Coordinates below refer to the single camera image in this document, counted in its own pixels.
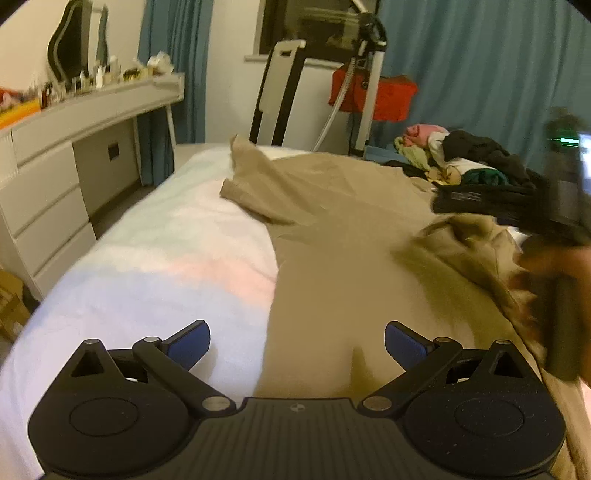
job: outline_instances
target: chair backrest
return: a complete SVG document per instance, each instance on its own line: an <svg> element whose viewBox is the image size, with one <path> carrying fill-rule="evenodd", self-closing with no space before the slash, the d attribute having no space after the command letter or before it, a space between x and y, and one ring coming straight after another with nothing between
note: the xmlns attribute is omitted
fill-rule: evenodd
<svg viewBox="0 0 591 480"><path fill-rule="evenodd" d="M306 60L306 41L275 44L262 77L252 118L250 140L259 145L281 146Z"/></svg>

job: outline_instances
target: white dresser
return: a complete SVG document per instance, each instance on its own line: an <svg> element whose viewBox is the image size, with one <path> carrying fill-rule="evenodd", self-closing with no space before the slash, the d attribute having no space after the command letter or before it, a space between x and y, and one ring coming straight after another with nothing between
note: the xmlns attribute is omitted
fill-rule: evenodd
<svg viewBox="0 0 591 480"><path fill-rule="evenodd" d="M0 130L0 264L42 300L95 244L72 143L184 98L173 74L108 86Z"/></svg>

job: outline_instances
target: circular pad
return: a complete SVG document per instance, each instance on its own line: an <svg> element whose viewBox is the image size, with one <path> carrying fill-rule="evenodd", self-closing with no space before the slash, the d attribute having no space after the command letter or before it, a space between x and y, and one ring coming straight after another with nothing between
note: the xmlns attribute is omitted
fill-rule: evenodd
<svg viewBox="0 0 591 480"><path fill-rule="evenodd" d="M70 423L91 437L108 437L130 429L138 421L138 407L122 398L96 398L72 411Z"/></svg>
<svg viewBox="0 0 591 480"><path fill-rule="evenodd" d="M480 437L497 438L515 433L523 425L521 410L494 398L473 398L456 408L458 424Z"/></svg>
<svg viewBox="0 0 591 480"><path fill-rule="evenodd" d="M126 476L157 465L185 440L184 403L153 385L91 381L50 389L29 421L29 438L47 471L70 478Z"/></svg>
<svg viewBox="0 0 591 480"><path fill-rule="evenodd" d="M471 391L470 382L419 395L404 415L408 438L431 461L468 477L513 477L547 466L564 420L547 393Z"/></svg>

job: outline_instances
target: drawer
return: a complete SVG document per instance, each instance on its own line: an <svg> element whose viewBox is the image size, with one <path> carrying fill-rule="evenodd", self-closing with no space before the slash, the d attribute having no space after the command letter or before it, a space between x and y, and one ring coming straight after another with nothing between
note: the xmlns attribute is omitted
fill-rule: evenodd
<svg viewBox="0 0 591 480"><path fill-rule="evenodd" d="M61 276L96 243L95 232L89 223L52 257L35 275L35 283L45 297Z"/></svg>
<svg viewBox="0 0 591 480"><path fill-rule="evenodd" d="M86 223L82 192L76 188L44 212L17 237L22 262L34 275Z"/></svg>
<svg viewBox="0 0 591 480"><path fill-rule="evenodd" d="M17 160L14 158L10 130L0 130L0 184L17 174Z"/></svg>
<svg viewBox="0 0 591 480"><path fill-rule="evenodd" d="M164 101L178 101L178 83L163 83L161 85L149 83L133 89L122 90L115 94L117 97L117 113L125 115L133 112L148 112L154 105L161 105Z"/></svg>
<svg viewBox="0 0 591 480"><path fill-rule="evenodd" d="M100 93L48 108L12 129L17 164L116 116L116 96Z"/></svg>
<svg viewBox="0 0 591 480"><path fill-rule="evenodd" d="M12 236L77 184L78 172L69 142L21 168L0 189L0 206Z"/></svg>

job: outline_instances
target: floor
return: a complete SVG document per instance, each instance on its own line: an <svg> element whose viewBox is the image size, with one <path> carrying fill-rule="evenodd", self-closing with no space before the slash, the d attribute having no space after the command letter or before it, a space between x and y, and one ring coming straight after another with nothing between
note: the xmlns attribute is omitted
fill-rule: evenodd
<svg viewBox="0 0 591 480"><path fill-rule="evenodd" d="M148 196L154 187L139 187L137 190L130 192L124 198L118 199L117 203L113 205L107 212L91 218L92 228L95 231L96 239L99 239L103 234L116 224L123 214L133 205L138 203L144 197Z"/></svg>

